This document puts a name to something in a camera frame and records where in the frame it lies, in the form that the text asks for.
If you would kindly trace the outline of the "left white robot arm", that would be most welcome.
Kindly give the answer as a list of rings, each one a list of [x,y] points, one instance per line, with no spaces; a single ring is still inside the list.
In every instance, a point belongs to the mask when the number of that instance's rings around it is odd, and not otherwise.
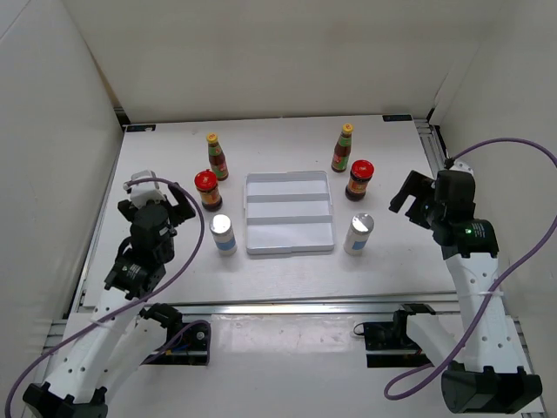
[[[31,383],[23,402],[36,417],[105,417],[122,384],[149,361],[179,344],[194,325],[164,303],[146,304],[171,283],[165,267],[175,257],[176,229],[203,214],[195,199],[169,182],[171,204],[148,175],[125,183],[128,199],[118,210],[130,222],[90,323],[60,342],[70,349],[41,383]]]

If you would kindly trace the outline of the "tall sauce bottle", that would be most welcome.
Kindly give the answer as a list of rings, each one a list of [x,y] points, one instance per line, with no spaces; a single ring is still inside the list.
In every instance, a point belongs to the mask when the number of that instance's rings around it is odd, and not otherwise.
[[[344,172],[352,150],[352,124],[343,124],[341,133],[334,147],[331,168],[334,172]]]
[[[208,144],[208,158],[211,170],[216,175],[218,181],[225,181],[229,177],[225,154],[218,142],[218,135],[210,132],[206,135]]]

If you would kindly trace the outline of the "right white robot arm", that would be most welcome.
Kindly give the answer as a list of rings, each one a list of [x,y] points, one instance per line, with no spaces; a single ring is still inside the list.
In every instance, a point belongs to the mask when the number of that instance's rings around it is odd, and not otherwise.
[[[526,371],[513,345],[499,285],[499,246],[493,225],[474,215],[475,181],[469,172],[441,170],[436,178],[412,171],[391,200],[398,212],[414,201],[408,219],[429,230],[440,246],[460,306],[464,333],[455,340],[424,304],[405,304],[393,315],[391,337],[415,344],[440,378],[454,414],[516,414],[542,394],[541,379]]]

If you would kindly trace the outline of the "silver-lid white shaker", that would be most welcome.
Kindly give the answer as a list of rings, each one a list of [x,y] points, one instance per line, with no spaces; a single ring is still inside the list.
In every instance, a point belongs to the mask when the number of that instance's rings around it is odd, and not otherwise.
[[[374,226],[375,222],[371,214],[355,214],[351,219],[343,245],[345,252],[352,256],[361,255]]]
[[[233,255],[237,251],[237,242],[230,218],[225,214],[216,214],[209,227],[219,253],[224,256]]]

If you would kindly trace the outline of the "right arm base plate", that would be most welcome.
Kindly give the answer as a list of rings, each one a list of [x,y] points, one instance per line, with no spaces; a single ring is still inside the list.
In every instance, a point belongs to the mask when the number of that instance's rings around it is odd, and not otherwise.
[[[368,368],[421,367],[430,362],[407,335],[408,318],[418,314],[429,317],[437,313],[427,304],[402,304],[389,321],[365,321],[353,327],[352,334],[364,338]]]

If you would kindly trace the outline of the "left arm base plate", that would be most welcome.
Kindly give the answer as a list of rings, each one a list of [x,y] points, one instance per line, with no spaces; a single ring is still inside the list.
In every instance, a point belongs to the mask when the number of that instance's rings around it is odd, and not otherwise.
[[[184,322],[168,330],[166,343],[150,354],[143,365],[208,366],[210,351],[210,322]]]

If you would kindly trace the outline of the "red-lid sauce jar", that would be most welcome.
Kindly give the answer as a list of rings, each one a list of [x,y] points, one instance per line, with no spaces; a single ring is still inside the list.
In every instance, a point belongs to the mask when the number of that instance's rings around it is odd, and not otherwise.
[[[202,206],[209,212],[216,212],[223,204],[218,189],[218,179],[213,171],[207,169],[196,174],[194,184],[201,198]]]
[[[375,172],[374,165],[365,159],[353,162],[350,178],[345,188],[345,195],[351,201],[362,200],[366,195],[368,183]]]

